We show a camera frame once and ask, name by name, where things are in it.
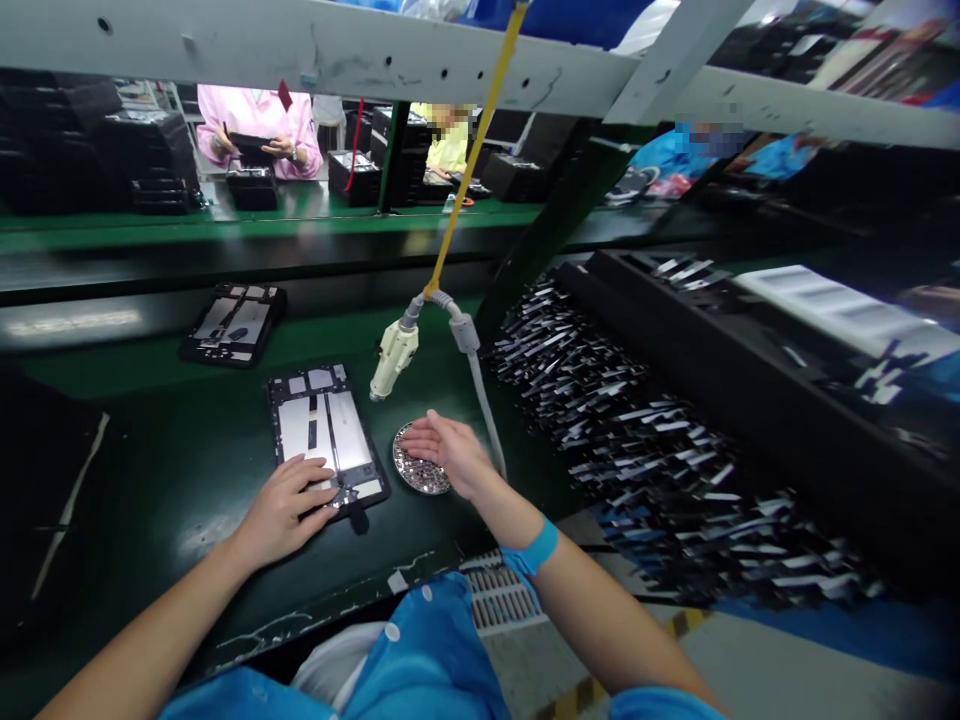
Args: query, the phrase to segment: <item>hanging cable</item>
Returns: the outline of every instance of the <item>hanging cable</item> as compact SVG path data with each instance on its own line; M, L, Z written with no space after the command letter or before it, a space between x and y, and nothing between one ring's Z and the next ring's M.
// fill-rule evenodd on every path
M447 224L447 231L443 236L443 244L440 245L440 254L437 256L437 264L433 268L433 277L423 289L424 297L429 298L440 288L440 273L443 270L443 263L447 259L447 250L450 248L450 241L453 239L453 230L457 224L457 218L460 217L460 208L463 207L463 199L467 195L467 188L470 186L470 179L473 177L473 170L477 166L477 159L480 157L480 148L484 139L487 137L487 128L490 127L490 119L493 117L493 111L497 107L497 99L500 96L500 86L503 84L503 78L507 74L507 68L510 65L510 58L513 56L513 49L517 44L517 36L520 34L520 26L523 24L523 18L527 14L529 2L518 2L513 6L513 12L510 14L510 22L507 23L507 30L503 36L503 46L500 48L500 57L497 60L497 67L493 73L493 82L490 84L490 94L487 96L487 104L483 106L483 115L480 118L480 127L477 129L477 139L470 150L470 157L467 158L467 169L463 173L463 180L460 181L460 189L457 190L457 201L453 206L453 212L450 214L450 222Z
M350 177L347 179L347 187L344 192L350 190L353 184L353 170L357 166L357 143L360 142L360 127L363 124L363 98L360 98L360 109L357 111L357 129L353 133L353 156L350 158Z

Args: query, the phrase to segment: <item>hand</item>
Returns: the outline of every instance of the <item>hand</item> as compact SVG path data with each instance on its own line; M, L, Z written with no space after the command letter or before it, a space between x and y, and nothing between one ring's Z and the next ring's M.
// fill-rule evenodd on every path
M425 418L413 423L400 446L412 457L442 467L453 489L470 502L490 488L506 485L470 426L441 417L435 410L427 410Z
M290 458L267 480L246 517L226 543L230 553L250 573L303 547L337 514L324 507L300 520L300 516L337 496L337 488L301 492L308 483L329 480L333 470L325 458Z
M237 153L237 146L230 142L230 136L227 135L223 128L217 128L215 137L217 141L211 141L210 147L213 148L213 152L216 153L218 158L222 160L227 155L234 155Z
M294 146L293 141L284 135L271 140L269 145L261 145L260 149L265 153L273 155L275 158L293 161L298 159L297 149Z
M443 169L442 167L440 167L439 165L430 165L429 168L430 168L431 170L433 170L437 175L439 175L440 177L442 177L444 180L449 180L449 179L450 179L450 173L448 173L446 170L444 170L444 169Z

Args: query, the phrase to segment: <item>blue shirt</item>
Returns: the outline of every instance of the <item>blue shirt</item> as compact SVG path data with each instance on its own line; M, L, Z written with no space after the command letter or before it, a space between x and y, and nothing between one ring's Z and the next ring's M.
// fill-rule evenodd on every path
M407 593L367 657L343 720L508 720L500 683L473 626L466 580L451 573ZM239 667L174 698L163 720L332 720L309 695ZM665 688L620 693L614 720L720 720L692 695Z
M637 168L660 168L660 176L674 173L692 180L700 178L721 157L737 152L739 137L709 133L700 139L686 130L674 130L651 140L637 151L630 164ZM811 147L796 148L796 135L790 135L748 156L753 160L748 172L772 180L785 180L803 170L816 152Z

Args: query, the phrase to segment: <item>finger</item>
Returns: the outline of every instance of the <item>finger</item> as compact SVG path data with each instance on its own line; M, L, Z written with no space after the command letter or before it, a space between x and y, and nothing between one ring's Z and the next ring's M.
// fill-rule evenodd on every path
M410 448L407 451L410 457L415 457L418 460L429 460L435 465L440 464L440 455L436 450L427 450L425 448Z
M403 434L404 440L436 440L440 442L440 435L436 430L428 428L425 430L417 430L416 428L410 428Z
M291 506L297 515L303 515L319 505L333 502L338 492L340 492L338 487L327 488L326 490L306 490L294 496Z
M294 465L299 465L301 462L303 462L304 457L306 457L305 454L300 453L299 455L294 455L292 458L290 458L286 462L281 463L277 467L277 469L273 471L273 475L271 475L267 479L267 482L271 483L271 482L279 481L280 478L282 478L287 473L287 470L292 468Z
M336 473L333 468L326 468L318 465L311 460L304 460L295 471L283 479L282 483L289 486L291 492L300 492L312 482L323 482L329 480Z
M307 540L320 532L324 525L336 517L338 512L337 508L328 505L301 520L300 527L294 531L300 546L302 547Z
M455 420L448 420L436 410L427 410L427 420L430 421L430 426L437 431L440 440L443 442L455 442L457 436L463 436L462 431L457 429Z
M411 450L432 450L433 452L440 452L440 443L436 440L404 440L400 443L400 447L407 452Z

